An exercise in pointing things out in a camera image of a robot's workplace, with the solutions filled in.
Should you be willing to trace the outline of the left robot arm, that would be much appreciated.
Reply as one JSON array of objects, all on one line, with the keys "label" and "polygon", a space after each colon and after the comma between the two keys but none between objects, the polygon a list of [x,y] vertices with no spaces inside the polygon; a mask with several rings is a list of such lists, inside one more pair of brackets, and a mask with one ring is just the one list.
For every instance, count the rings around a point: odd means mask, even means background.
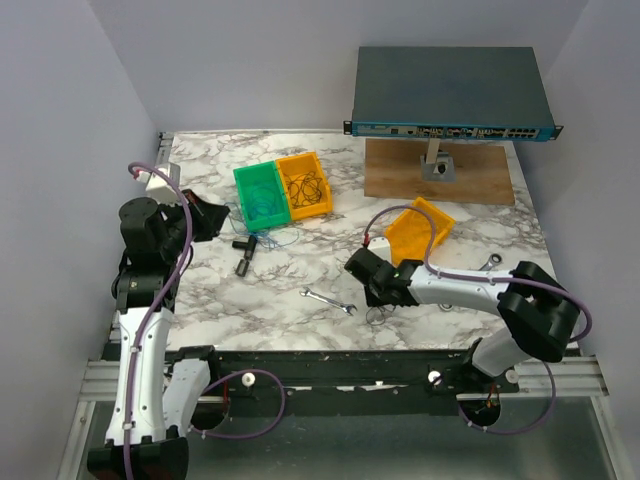
[{"label": "left robot arm", "polygon": [[89,451],[97,479],[183,479],[188,471],[187,429],[199,395],[222,380],[211,346],[181,348],[166,361],[180,271],[195,242],[217,237],[229,214],[192,190],[185,204],[148,197],[119,210],[125,248],[111,291],[120,330],[116,400],[103,446]]}]

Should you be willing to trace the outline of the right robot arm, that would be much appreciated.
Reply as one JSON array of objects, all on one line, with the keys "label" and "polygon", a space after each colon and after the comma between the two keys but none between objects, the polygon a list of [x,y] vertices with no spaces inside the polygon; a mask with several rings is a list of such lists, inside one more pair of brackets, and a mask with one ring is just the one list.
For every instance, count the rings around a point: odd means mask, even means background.
[{"label": "right robot arm", "polygon": [[505,326],[476,341],[460,367],[462,384],[474,392],[530,358],[562,360],[584,311],[579,300],[529,261],[510,271],[443,269],[419,260],[395,267],[362,247],[345,270],[364,286],[369,306],[448,304],[500,317]]}]

